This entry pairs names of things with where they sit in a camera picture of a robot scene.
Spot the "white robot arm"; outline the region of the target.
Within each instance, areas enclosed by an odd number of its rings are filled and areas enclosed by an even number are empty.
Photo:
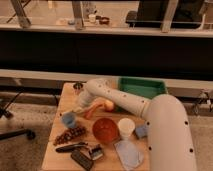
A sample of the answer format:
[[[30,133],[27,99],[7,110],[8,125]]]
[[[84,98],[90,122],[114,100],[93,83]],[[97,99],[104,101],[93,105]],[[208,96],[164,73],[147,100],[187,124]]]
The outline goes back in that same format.
[[[197,171],[187,112],[176,97],[160,94],[149,100],[111,88],[106,79],[96,78],[84,84],[74,110],[82,113],[97,97],[146,120],[150,171]]]

